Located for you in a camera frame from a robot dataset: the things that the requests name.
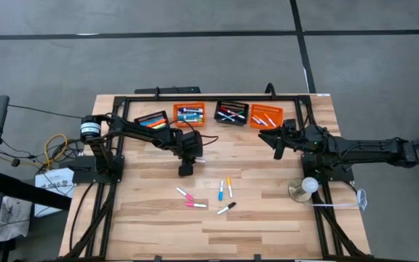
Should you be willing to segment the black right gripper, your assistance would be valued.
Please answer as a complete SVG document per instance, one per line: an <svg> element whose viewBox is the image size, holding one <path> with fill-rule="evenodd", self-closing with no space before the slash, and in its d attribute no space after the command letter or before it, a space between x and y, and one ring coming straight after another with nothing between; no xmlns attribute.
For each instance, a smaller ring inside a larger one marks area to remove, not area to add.
<svg viewBox="0 0 419 262"><path fill-rule="evenodd" d="M284 120L275 130L261 130L258 137L274 149L274 159L281 159L285 148L308 153L317 150L317 143L307 138L306 131L296 129L294 119Z"/></svg>

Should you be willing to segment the black cap white marker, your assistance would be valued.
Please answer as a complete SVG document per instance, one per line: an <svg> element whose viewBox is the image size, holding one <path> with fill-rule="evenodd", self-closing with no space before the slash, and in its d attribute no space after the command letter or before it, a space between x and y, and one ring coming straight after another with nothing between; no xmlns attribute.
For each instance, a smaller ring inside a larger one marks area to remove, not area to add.
<svg viewBox="0 0 419 262"><path fill-rule="evenodd" d="M224 207L221 210L218 210L217 215L222 215L223 213L226 213L227 211L229 211L231 208L233 208L234 206L236 206L235 202L232 202L230 204L228 204L226 207Z"/></svg>

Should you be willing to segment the orange plastic basket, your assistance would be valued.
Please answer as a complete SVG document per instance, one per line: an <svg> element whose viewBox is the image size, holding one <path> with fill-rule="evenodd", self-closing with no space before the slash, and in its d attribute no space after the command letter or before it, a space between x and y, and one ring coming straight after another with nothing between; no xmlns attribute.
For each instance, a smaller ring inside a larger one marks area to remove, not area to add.
<svg viewBox="0 0 419 262"><path fill-rule="evenodd" d="M203 108L204 112L203 112L203 122L194 122L194 123L188 123L188 122L183 122L183 123L178 123L178 119L177 119L177 114L178 113L184 113L184 112L179 112L178 109L179 108ZM198 102L198 103L175 103L174 107L173 107L173 121L174 124L177 127L202 127L204 126L205 123L205 104L203 102Z"/></svg>
<svg viewBox="0 0 419 262"><path fill-rule="evenodd" d="M252 128L262 129L262 130L275 128L271 125L271 123L268 121L268 119L264 116L263 113L268 114L269 117L275 122L277 127L279 127L282 124L283 115L284 115L284 110L282 108L254 103L250 106L250 116L249 116L250 126ZM252 119L252 116L259 116L261 119L263 119L263 121L265 121L269 125L269 127L265 127L262 124L257 124Z"/></svg>

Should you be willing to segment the black plastic basket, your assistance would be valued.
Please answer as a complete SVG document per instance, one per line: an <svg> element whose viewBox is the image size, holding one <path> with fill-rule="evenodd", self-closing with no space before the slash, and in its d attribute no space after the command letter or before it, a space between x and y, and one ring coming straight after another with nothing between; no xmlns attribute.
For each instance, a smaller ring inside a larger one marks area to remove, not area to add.
<svg viewBox="0 0 419 262"><path fill-rule="evenodd" d="M158 112L148 114L148 115L145 115L145 116L140 116L140 117L134 119L134 123L140 125L141 122L148 122L148 121L153 121L153 120L158 120L158 119L165 119L166 122L167 122L167 125L169 124L169 119L167 117L167 112L166 111L158 111Z"/></svg>
<svg viewBox="0 0 419 262"><path fill-rule="evenodd" d="M235 119L234 122L229 121L229 120L221 120L222 117L217 114L218 111L220 111L220 112L222 112L222 113L224 113L228 116L232 116L231 114L220 110L221 107L227 108L227 109L229 109L231 111L234 111L238 114L242 114L243 116L245 116L245 120ZM236 125L236 126L244 126L248 122L249 107L250 106L246 103L240 103L240 102L237 102L237 101L230 101L230 100L219 100L216 103L216 106L215 106L214 119L215 119L216 122L219 122L219 123L232 124L232 125Z"/></svg>

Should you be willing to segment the black power strip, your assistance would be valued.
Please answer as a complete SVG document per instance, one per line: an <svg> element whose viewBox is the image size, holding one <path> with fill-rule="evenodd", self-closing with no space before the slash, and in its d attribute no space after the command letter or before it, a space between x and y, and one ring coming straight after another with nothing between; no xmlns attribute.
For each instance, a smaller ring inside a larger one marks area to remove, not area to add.
<svg viewBox="0 0 419 262"><path fill-rule="evenodd" d="M142 94L199 94L201 90L199 87L154 87L154 88L144 88L136 89L134 91L136 95Z"/></svg>

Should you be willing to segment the white bulb table lamp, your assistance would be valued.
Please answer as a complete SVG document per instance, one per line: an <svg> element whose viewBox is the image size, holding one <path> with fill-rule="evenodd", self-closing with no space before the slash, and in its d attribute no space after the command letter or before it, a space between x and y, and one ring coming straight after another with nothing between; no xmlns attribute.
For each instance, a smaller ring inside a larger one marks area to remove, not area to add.
<svg viewBox="0 0 419 262"><path fill-rule="evenodd" d="M296 178L289 183L289 196L296 202L307 202L312 193L318 191L319 183L315 178Z"/></svg>

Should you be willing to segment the white printed paper sheet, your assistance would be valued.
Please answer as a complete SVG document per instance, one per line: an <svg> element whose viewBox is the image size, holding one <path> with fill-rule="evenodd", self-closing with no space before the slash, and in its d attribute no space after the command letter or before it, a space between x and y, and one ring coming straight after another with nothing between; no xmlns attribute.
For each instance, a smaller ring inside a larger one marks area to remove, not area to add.
<svg viewBox="0 0 419 262"><path fill-rule="evenodd" d="M68 168L46 171L35 176L35 186L72 198L74 192L73 174L74 171ZM60 209L39 204L34 205L34 216L36 218L57 212L60 212Z"/></svg>

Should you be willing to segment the white printed cloth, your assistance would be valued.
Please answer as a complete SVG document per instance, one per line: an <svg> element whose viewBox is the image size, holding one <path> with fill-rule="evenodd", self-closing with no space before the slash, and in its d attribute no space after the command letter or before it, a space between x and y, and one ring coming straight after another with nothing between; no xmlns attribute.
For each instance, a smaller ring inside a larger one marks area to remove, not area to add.
<svg viewBox="0 0 419 262"><path fill-rule="evenodd" d="M30 225L32 203L4 196L0 208L0 242L26 237Z"/></svg>

